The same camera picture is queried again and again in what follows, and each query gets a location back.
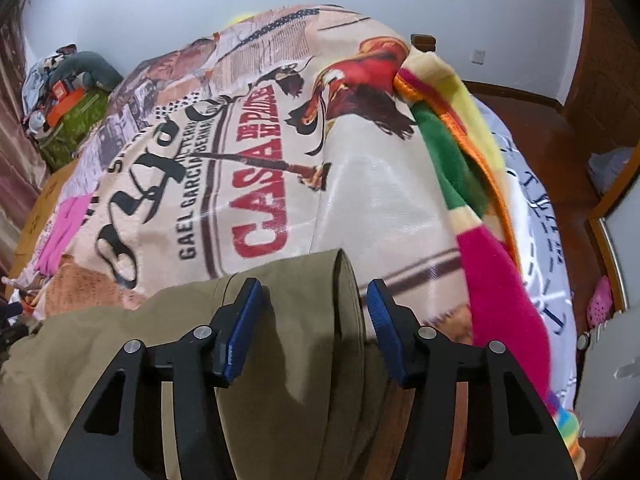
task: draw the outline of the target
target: electrical outlet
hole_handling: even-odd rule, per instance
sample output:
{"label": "electrical outlet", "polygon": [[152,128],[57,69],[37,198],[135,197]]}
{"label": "electrical outlet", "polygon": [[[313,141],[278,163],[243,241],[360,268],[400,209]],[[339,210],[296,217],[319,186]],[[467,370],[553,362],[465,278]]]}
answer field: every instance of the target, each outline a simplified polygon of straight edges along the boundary
{"label": "electrical outlet", "polygon": [[484,50],[474,50],[471,54],[471,63],[482,65],[484,63]]}

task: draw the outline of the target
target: pink crocs shoe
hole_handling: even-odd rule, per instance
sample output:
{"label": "pink crocs shoe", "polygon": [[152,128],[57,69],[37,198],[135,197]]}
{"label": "pink crocs shoe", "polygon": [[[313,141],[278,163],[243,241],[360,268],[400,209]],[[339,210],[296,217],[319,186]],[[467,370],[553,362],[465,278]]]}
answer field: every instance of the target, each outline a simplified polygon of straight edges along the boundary
{"label": "pink crocs shoe", "polygon": [[607,276],[600,278],[596,290],[593,292],[589,306],[587,307],[587,324],[589,328],[597,327],[609,319],[609,313],[613,306],[611,286]]}

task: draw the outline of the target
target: curtain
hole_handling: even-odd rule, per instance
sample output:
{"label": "curtain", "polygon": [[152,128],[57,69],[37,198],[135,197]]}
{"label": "curtain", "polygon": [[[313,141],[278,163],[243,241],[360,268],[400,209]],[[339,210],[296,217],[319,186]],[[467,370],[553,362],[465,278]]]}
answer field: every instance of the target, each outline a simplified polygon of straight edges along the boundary
{"label": "curtain", "polygon": [[22,129],[22,5],[0,18],[0,274],[11,267],[27,216],[49,171]]}

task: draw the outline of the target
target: baseboard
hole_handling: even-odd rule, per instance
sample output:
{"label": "baseboard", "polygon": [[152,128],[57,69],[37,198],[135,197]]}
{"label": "baseboard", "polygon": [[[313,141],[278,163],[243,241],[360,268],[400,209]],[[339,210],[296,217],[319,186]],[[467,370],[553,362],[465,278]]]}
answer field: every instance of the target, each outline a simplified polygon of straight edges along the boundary
{"label": "baseboard", "polygon": [[518,99],[520,101],[529,101],[531,103],[549,106],[554,110],[557,110],[558,112],[562,111],[562,105],[560,104],[560,101],[551,97],[547,97],[545,95],[534,94],[533,92],[518,90],[516,88],[509,88],[508,86],[491,85],[489,83],[478,83],[476,81],[463,81],[463,83],[472,94],[510,97],[512,99]]}

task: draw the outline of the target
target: blue gripper pad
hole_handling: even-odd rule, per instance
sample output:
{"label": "blue gripper pad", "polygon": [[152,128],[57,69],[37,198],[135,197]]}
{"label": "blue gripper pad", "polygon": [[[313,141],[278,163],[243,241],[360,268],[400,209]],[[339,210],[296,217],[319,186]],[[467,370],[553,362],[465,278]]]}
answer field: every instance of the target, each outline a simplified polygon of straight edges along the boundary
{"label": "blue gripper pad", "polygon": [[389,309],[397,307],[383,280],[369,282],[367,308],[378,337],[378,347],[385,359],[386,370],[398,384],[405,384],[408,372],[404,366],[402,341],[389,315]]}
{"label": "blue gripper pad", "polygon": [[256,279],[246,280],[234,303],[234,306],[240,308],[240,312],[226,347],[226,366],[223,375],[229,383],[242,373],[242,367],[254,337],[254,327],[262,310],[262,303],[260,282]]}

